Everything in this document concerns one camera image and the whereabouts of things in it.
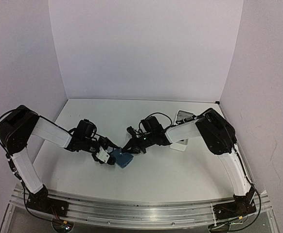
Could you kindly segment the blue leather card holder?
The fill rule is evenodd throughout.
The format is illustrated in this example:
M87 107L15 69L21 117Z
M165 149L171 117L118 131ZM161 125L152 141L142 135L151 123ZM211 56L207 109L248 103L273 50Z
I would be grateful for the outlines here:
M116 159L116 164L120 168L125 168L133 160L134 156L128 152L123 152L122 148L115 149L112 152L112 155Z

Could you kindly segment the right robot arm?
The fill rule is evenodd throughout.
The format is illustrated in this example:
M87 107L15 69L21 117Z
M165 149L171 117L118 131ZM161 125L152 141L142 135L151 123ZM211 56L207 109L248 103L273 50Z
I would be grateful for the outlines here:
M255 205L258 191L249 180L237 147L235 129L216 110L208 108L199 115L191 115L163 127L154 114L140 121L143 129L128 127L131 135L122 151L146 153L153 145L169 146L176 142L201 137L206 147L222 162L233 188L233 201L217 204L213 210L218 220L247 216L261 210Z

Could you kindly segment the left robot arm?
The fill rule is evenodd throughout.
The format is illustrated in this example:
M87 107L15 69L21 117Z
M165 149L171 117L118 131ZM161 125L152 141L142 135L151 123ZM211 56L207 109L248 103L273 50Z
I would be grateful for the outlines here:
M27 146L33 135L70 152L90 153L100 164L116 164L113 152L119 147L107 137L98 135L96 125L87 119L66 130L25 105L0 116L0 145L6 152L13 174L20 180L24 191L29 193L24 201L25 207L56 218L66 217L68 202L49 197L47 187L29 158Z

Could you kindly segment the stack of cards in tray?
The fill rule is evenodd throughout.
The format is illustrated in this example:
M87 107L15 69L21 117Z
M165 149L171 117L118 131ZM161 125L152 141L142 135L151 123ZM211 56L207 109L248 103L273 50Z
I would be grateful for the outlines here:
M179 110L178 113L177 113L176 121L180 121L184 118L191 117L192 115L193 115L193 113L191 113L191 112Z

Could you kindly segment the white plastic tray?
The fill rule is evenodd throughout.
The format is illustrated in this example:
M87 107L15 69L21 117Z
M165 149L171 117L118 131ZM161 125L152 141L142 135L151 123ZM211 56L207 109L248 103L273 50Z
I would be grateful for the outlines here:
M173 150L184 152L188 146L188 135L190 135L191 128L188 123L178 125L179 121L176 121L177 113L174 119L174 127L170 128L167 133L167 138L171 144L169 147Z

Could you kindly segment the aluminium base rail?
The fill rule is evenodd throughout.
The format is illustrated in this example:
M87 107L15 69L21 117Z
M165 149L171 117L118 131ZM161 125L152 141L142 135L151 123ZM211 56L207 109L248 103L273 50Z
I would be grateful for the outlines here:
M49 198L61 202L55 211L62 219L94 226L122 229L189 228L243 220L231 199L203 202L142 203L83 197L49 190Z

